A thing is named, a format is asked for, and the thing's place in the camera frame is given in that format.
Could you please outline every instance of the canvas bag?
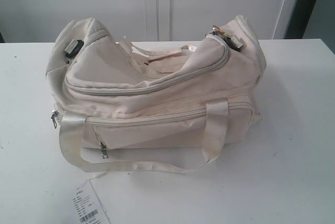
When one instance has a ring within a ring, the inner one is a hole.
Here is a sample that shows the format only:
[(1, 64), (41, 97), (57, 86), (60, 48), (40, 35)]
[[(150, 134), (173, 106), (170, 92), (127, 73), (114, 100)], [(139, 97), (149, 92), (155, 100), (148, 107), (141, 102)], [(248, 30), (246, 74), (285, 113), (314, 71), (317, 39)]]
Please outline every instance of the canvas bag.
[(95, 18), (72, 21), (46, 70), (62, 154), (86, 172), (193, 171), (156, 161), (90, 163), (81, 147), (99, 148), (103, 158), (112, 149), (201, 147), (206, 165), (259, 118), (253, 90), (265, 67), (242, 16), (214, 27), (197, 48), (153, 51), (114, 42)]

